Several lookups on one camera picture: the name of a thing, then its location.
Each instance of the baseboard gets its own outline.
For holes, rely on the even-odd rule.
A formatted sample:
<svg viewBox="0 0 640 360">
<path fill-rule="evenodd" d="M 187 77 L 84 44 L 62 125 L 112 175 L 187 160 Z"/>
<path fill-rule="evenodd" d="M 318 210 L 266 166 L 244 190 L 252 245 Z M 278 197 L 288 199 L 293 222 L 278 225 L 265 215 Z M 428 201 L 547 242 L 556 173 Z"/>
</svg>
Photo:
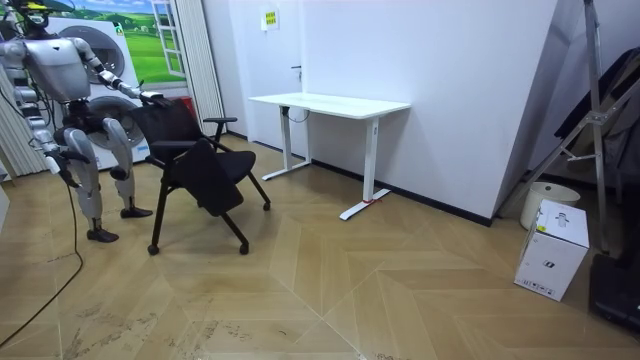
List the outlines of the baseboard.
<svg viewBox="0 0 640 360">
<path fill-rule="evenodd" d="M 229 129 L 227 129 L 227 132 L 224 133 L 223 135 L 231 135 L 231 136 L 235 136 L 237 138 L 243 139 L 243 140 L 249 140 L 245 135 L 242 135 L 242 134 L 237 133 L 235 131 L 231 131 Z"/>
<path fill-rule="evenodd" d="M 235 136 L 235 137 L 238 137 L 240 139 L 247 140 L 246 136 L 238 134 L 238 133 L 235 133 L 233 131 L 227 131 L 227 134 Z M 271 146 L 271 145 L 268 145 L 268 144 L 265 144 L 265 143 L 261 143 L 259 141 L 254 141 L 254 143 L 256 143 L 258 145 L 262 145 L 262 146 L 264 146 L 266 148 L 269 148 L 271 150 L 282 152 L 282 149 L 279 149 L 279 148 L 277 148 L 275 146 Z M 292 155 L 297 157 L 298 159 L 304 160 L 303 156 L 296 155 L 296 154 L 292 154 Z M 312 159 L 311 163 L 316 165 L 316 166 L 319 166 L 319 167 L 321 167 L 323 169 L 335 172 L 337 174 L 344 175 L 346 177 L 349 177 L 349 178 L 352 178 L 352 179 L 355 179 L 355 180 L 358 180 L 358 181 L 364 181 L 364 176 L 362 176 L 360 174 L 356 174 L 356 173 L 354 173 L 352 171 L 345 170 L 345 169 L 339 168 L 337 166 L 333 166 L 333 165 L 330 165 L 330 164 L 327 164 L 327 163 L 324 163 L 322 161 L 315 160 L 315 159 Z M 461 217 L 463 219 L 466 219 L 466 220 L 469 220 L 469 221 L 473 221 L 474 223 L 477 223 L 477 224 L 480 224 L 480 225 L 484 225 L 486 227 L 490 227 L 491 224 L 493 223 L 493 219 L 486 218 L 486 217 L 480 216 L 478 214 L 474 214 L 474 213 L 472 213 L 470 211 L 463 210 L 463 209 L 457 208 L 455 206 L 451 206 L 449 204 L 445 204 L 445 203 L 437 201 L 437 200 L 433 200 L 433 199 L 428 198 L 426 196 L 422 196 L 420 194 L 416 194 L 416 193 L 411 192 L 409 190 L 405 190 L 405 189 L 399 188 L 397 186 L 393 186 L 393 185 L 384 183 L 382 181 L 376 180 L 374 182 L 374 185 L 377 186 L 377 187 L 380 187 L 380 188 L 389 189 L 392 192 L 394 192 L 395 194 L 398 194 L 400 196 L 406 197 L 407 199 L 413 200 L 415 202 L 419 202 L 419 203 L 427 205 L 427 206 L 431 206 L 433 208 L 436 208 L 438 210 L 442 210 L 442 211 L 444 211 L 446 213 L 449 213 L 451 215 L 455 215 L 457 217 Z"/>
<path fill-rule="evenodd" d="M 247 140 L 247 141 L 248 141 L 248 139 L 247 139 L 247 137 L 246 137 L 246 136 L 244 136 L 244 135 L 242 135 L 242 134 L 238 134 L 237 132 L 233 132 L 233 131 L 228 131 L 228 130 L 227 130 L 227 134 L 229 134 L 229 135 L 231 135 L 231 136 L 235 136 L 235 137 L 237 137 L 237 138 L 244 139 L 244 140 Z M 271 145 L 269 145 L 269 144 L 265 144 L 265 143 L 260 142 L 260 141 L 252 141 L 252 142 L 253 142 L 254 144 L 262 145 L 262 146 L 264 146 L 264 147 L 266 147 L 266 148 L 269 148 L 269 149 L 271 149 L 271 150 L 275 150 L 275 151 L 277 151 L 277 152 L 282 152 L 282 149 L 277 148 L 277 147 L 275 147 L 275 146 L 271 146 Z M 298 158 L 298 159 L 300 159 L 300 160 L 304 160 L 304 156 L 300 156 L 300 155 L 298 155 L 298 154 L 291 153 L 291 156 L 293 156 L 293 157 L 295 157 L 295 158 Z"/>
</svg>

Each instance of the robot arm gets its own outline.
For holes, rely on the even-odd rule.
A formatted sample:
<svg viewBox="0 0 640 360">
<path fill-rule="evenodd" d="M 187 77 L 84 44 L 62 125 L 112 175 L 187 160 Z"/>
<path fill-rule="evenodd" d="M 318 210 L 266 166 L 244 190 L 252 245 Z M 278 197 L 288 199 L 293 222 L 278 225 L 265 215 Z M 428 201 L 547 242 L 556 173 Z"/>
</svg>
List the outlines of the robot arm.
<svg viewBox="0 0 640 360">
<path fill-rule="evenodd" d="M 69 185 L 77 187 L 71 173 L 67 170 L 66 155 L 68 153 L 60 151 L 60 147 L 54 142 L 46 121 L 40 114 L 38 96 L 29 87 L 28 74 L 23 65 L 26 56 L 27 50 L 21 41 L 8 41 L 0 44 L 0 58 L 2 58 L 2 65 L 7 77 L 14 86 L 13 94 L 16 105 L 18 105 L 22 117 L 27 121 L 33 138 L 44 151 L 47 168 L 53 174 L 60 174 Z"/>
<path fill-rule="evenodd" d="M 76 46 L 76 49 L 78 50 L 82 61 L 96 70 L 96 72 L 98 73 L 98 78 L 106 86 L 111 86 L 112 88 L 120 91 L 128 97 L 132 99 L 140 99 L 144 103 L 154 103 L 163 106 L 167 106 L 170 104 L 169 100 L 165 99 L 162 94 L 151 91 L 142 91 L 139 88 L 133 88 L 131 87 L 131 85 L 118 78 L 114 73 L 106 70 L 104 68 L 104 65 L 102 64 L 102 61 L 98 59 L 93 50 L 91 50 L 91 46 L 89 45 L 89 43 L 87 43 L 84 39 L 71 38 L 71 40 Z"/>
</svg>

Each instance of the poster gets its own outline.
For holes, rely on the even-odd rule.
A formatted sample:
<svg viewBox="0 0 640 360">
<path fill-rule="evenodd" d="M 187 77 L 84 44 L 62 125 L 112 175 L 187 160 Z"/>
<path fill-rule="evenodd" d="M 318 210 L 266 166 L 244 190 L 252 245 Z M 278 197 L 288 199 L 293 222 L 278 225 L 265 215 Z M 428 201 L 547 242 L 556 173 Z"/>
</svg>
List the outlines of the poster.
<svg viewBox="0 0 640 360">
<path fill-rule="evenodd" d="M 73 12 L 71 3 L 64 0 L 46 0 L 45 3 L 49 7 L 66 10 L 52 15 L 54 17 L 120 23 L 139 81 L 144 80 L 145 84 L 185 81 L 182 77 L 169 74 L 149 0 L 74 0 L 76 10 Z M 164 14 L 160 21 L 163 25 L 169 25 L 164 6 L 158 10 Z M 169 32 L 165 32 L 165 40 L 167 47 L 174 48 Z M 178 69 L 177 57 L 174 56 L 171 61 L 173 69 Z"/>
</svg>

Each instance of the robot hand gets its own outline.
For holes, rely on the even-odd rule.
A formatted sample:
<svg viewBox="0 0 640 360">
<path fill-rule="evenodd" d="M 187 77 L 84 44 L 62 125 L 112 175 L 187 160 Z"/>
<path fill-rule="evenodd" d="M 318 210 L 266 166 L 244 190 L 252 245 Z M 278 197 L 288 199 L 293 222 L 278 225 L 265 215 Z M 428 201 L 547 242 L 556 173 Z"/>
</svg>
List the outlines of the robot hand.
<svg viewBox="0 0 640 360">
<path fill-rule="evenodd" d="M 144 105 L 152 104 L 163 108 L 171 107 L 173 105 L 173 102 L 166 99 L 164 95 L 151 91 L 143 91 L 140 93 L 140 100 Z"/>
<path fill-rule="evenodd" d="M 69 171 L 67 164 L 69 160 L 79 160 L 84 162 L 85 164 L 90 164 L 91 161 L 89 159 L 77 152 L 74 151 L 62 151 L 58 150 L 47 151 L 45 152 L 46 162 L 49 170 L 53 174 L 58 174 L 62 178 L 62 180 L 72 188 L 78 188 L 79 185 L 73 180 L 73 176 Z"/>
</svg>

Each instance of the black chair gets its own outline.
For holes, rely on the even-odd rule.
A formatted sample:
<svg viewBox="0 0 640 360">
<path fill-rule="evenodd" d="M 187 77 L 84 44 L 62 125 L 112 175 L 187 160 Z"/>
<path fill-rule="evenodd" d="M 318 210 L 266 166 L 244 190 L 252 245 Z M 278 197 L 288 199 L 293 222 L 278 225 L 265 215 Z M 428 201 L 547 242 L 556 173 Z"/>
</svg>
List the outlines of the black chair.
<svg viewBox="0 0 640 360">
<path fill-rule="evenodd" d="M 220 216 L 238 237 L 242 245 L 240 254 L 249 253 L 249 242 L 231 220 L 227 212 L 244 199 L 236 184 L 249 177 L 264 199 L 264 211 L 271 208 L 271 200 L 264 192 L 251 169 L 256 155 L 251 151 L 232 151 L 220 144 L 222 127 L 235 118 L 206 119 L 218 124 L 215 139 L 204 135 L 189 109 L 181 102 L 160 108 L 143 106 L 129 112 L 144 134 L 151 155 L 147 162 L 163 169 L 158 208 L 153 227 L 149 254 L 160 251 L 158 241 L 167 196 L 174 190 L 185 188 L 212 216 Z"/>
</svg>

